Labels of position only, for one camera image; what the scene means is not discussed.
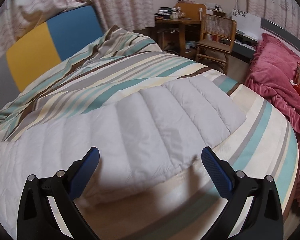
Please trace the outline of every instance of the brown seat cushion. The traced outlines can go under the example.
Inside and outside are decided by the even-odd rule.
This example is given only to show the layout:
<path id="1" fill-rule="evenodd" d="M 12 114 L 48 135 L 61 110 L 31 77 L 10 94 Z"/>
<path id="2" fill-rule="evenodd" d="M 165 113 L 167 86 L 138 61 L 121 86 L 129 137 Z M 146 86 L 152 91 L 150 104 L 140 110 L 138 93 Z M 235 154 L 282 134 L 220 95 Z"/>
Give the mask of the brown seat cushion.
<path id="1" fill-rule="evenodd" d="M 217 41 L 202 40 L 202 41 L 199 41 L 197 43 L 197 45 L 209 47 L 211 49 L 223 50 L 223 51 L 231 53 L 231 49 L 230 49 L 229 45 L 226 45 L 226 44 L 223 44 L 223 43 L 220 43 L 220 42 L 217 42 Z"/>

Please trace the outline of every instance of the striped blanket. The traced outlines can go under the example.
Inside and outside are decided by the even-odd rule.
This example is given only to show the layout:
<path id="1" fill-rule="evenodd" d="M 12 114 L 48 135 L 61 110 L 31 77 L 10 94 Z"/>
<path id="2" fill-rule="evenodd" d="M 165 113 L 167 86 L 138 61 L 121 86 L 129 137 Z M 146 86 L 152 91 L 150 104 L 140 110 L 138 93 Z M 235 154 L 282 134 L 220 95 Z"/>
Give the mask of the striped blanket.
<path id="1" fill-rule="evenodd" d="M 227 93 L 247 116 L 245 123 L 214 152 L 234 170 L 243 170 L 250 177 L 271 174 L 284 211 L 298 169 L 298 146 L 290 123 L 244 85 L 209 68 L 200 72 Z M 79 201 L 76 204 L 101 239 L 183 240 L 201 239 L 226 201 L 220 198 L 198 160 L 188 170 L 142 194 L 87 209 Z M 232 235 L 239 232 L 250 204 L 248 199 Z"/>
<path id="2" fill-rule="evenodd" d="M 272 174 L 284 210 L 298 168 L 296 138 L 284 116 L 220 72 L 164 53 L 149 37 L 116 26 L 7 104 L 0 111 L 0 141 L 15 141 L 34 125 L 87 113 L 140 89 L 199 74 L 227 93 L 247 117 L 214 148 L 215 153 L 251 177 Z M 190 169 L 142 194 L 95 208 L 77 205 L 102 239 L 200 239 L 225 200 L 220 199 L 201 162 L 195 161 Z M 243 223 L 247 205 L 234 232 Z M 52 208 L 58 219 L 58 209 Z"/>

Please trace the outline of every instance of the curtain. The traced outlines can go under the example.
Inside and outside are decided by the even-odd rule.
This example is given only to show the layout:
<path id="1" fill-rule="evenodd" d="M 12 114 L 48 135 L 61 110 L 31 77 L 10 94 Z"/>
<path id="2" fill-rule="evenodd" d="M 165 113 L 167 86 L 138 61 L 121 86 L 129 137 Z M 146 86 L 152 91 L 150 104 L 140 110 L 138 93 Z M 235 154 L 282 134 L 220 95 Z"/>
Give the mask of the curtain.
<path id="1" fill-rule="evenodd" d="M 248 12 L 263 17 L 300 39 L 300 7 L 295 0 L 248 0 Z"/>
<path id="2" fill-rule="evenodd" d="M 152 0 L 92 0 L 105 30 L 114 24 L 126 30 L 153 27 Z"/>
<path id="3" fill-rule="evenodd" d="M 0 8 L 0 57 L 22 36 L 60 12 L 94 5 L 104 30 L 154 26 L 152 0 L 6 0 Z"/>

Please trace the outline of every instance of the pink blanket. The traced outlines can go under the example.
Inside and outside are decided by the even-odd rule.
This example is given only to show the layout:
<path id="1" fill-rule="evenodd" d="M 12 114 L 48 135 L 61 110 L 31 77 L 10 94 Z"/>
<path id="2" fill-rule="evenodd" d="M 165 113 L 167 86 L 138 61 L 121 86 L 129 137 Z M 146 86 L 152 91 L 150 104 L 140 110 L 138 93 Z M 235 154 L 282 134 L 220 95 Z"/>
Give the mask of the pink blanket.
<path id="1" fill-rule="evenodd" d="M 300 96 L 289 82 L 295 75 L 300 57 L 277 38 L 266 33 L 262 37 L 245 85 L 274 105 L 295 131 L 299 147 L 295 198 L 300 206 Z"/>

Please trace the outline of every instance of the silver screw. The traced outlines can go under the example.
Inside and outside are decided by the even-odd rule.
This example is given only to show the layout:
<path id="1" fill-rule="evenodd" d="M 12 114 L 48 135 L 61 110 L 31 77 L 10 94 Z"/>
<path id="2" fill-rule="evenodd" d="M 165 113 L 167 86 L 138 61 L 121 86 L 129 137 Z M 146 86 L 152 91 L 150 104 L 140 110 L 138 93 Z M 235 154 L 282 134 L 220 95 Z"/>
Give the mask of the silver screw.
<path id="1" fill-rule="evenodd" d="M 31 174 L 31 175 L 28 176 L 28 180 L 29 180 L 29 181 L 33 181 L 34 178 L 35 178 L 35 176 L 34 176 L 33 174 Z"/>
<path id="2" fill-rule="evenodd" d="M 239 178 L 243 178 L 246 175 L 243 171 L 237 171 L 236 174 Z"/>
<path id="3" fill-rule="evenodd" d="M 271 175 L 267 175 L 266 176 L 267 181 L 272 182 L 273 181 L 273 177 Z"/>
<path id="4" fill-rule="evenodd" d="M 66 174 L 65 171 L 61 170 L 57 172 L 57 177 L 62 178 Z"/>

